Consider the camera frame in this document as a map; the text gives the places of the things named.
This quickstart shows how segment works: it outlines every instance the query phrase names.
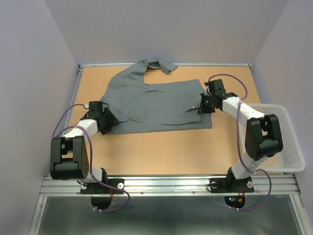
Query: black mounting bracket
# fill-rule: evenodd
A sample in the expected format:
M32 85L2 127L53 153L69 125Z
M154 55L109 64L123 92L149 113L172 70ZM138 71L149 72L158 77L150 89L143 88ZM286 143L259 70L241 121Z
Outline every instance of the black mounting bracket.
M207 190L211 193L238 193L244 188L245 192L254 192L253 187L248 187L248 182L252 182L251 177L237 180L230 168L226 177L211 178Z

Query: white connector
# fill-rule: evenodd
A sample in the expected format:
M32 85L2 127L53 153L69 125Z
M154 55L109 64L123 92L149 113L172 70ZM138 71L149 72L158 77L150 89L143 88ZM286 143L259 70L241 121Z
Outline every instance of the white connector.
M230 97L230 98L223 100L223 112L226 112L232 115L234 118L237 118L237 110L238 110L239 102L241 102L239 97ZM256 111L255 109L252 109L249 105L242 102L240 106L239 122L244 127L246 127L246 121L253 117L263 118L264 114Z
M77 126L83 127L87 131L90 138L98 132L97 121L93 119L85 119L85 120L79 121ZM85 141L86 142L88 141L87 137L84 135L84 132L77 127L73 128L70 132L63 135L63 137L65 138L73 138L75 136L84 136Z

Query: gray floor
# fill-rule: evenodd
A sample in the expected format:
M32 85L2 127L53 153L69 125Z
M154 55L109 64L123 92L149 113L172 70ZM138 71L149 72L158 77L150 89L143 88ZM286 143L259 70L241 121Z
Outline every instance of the gray floor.
M245 207L264 196L246 197ZM299 235L290 197L273 195L259 209L235 211L222 197L132 198L122 211L99 214L90 198L49 198L42 235Z

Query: gray shirt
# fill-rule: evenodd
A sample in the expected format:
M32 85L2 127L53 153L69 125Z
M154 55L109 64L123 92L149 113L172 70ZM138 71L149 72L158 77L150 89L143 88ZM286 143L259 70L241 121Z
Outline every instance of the gray shirt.
M160 60L143 60L115 75L109 82L102 102L121 122L108 134L212 128L211 115L197 113L200 81L146 84L147 68L168 74L177 66Z

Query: white wall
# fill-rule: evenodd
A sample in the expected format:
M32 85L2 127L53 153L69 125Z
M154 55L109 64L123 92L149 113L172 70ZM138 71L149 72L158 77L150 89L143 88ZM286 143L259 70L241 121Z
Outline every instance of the white wall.
M252 63L288 0L45 0L79 64Z
M0 233L27 234L77 66L43 0L0 7Z
M252 67L264 103L285 106L306 169L297 173L301 200L313 225L313 1L290 0Z

